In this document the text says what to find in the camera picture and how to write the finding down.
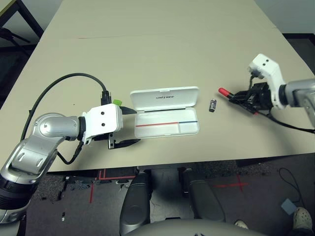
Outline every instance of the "table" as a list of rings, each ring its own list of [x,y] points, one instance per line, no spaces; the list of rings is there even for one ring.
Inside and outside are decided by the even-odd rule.
[[[198,86],[200,132],[115,150],[108,150],[106,141],[92,142],[73,164],[56,158],[50,171],[315,152],[314,135],[252,116],[218,94],[219,87],[247,89],[247,67],[258,53],[277,61],[287,82],[314,77],[253,0],[64,0],[0,111],[0,164],[19,142],[39,94],[73,72],[98,77],[127,107],[132,107],[132,90]],[[100,92],[89,79],[68,79],[44,97],[34,118],[47,112],[79,116],[99,105]],[[214,113],[208,111],[212,98],[217,100]],[[311,128],[303,109],[273,113],[283,122]],[[125,116],[117,141],[134,138],[133,126],[134,115]],[[65,141],[59,151],[70,159],[76,146]]]

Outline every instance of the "sneaker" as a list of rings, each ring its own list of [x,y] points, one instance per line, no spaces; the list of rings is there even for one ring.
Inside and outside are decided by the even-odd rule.
[[[234,225],[248,230],[248,227],[243,220],[235,221]]]
[[[309,212],[303,207],[298,207],[293,215],[293,229],[312,230],[312,226],[312,218]]]

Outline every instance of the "white plastic case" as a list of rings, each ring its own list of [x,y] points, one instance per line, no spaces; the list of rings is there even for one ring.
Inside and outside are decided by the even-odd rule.
[[[130,97],[138,112],[135,136],[145,139],[197,134],[199,122],[192,106],[198,96],[196,86],[132,91]]]

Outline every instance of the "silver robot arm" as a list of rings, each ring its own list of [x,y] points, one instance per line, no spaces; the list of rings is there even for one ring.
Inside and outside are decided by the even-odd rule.
[[[17,234],[18,221],[24,217],[61,142],[78,139],[90,144],[94,137],[119,131],[122,127],[122,110],[114,104],[94,107],[79,118],[58,113],[37,118],[30,136],[15,147],[0,171],[0,235],[4,232]]]
[[[284,86],[284,104],[290,107],[304,107],[315,127],[315,78],[289,82]]]
[[[266,78],[271,102],[277,109],[304,107],[315,127],[315,78],[285,83],[279,65],[264,54],[258,54],[249,64],[249,71],[260,79]]]

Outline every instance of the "black connector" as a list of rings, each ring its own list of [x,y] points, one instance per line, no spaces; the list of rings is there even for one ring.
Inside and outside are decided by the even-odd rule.
[[[112,103],[112,98],[111,98],[111,96],[109,94],[109,91],[107,91],[107,90],[103,91],[102,92],[102,98],[100,99],[101,106],[107,105],[107,104],[110,104],[110,103]]]

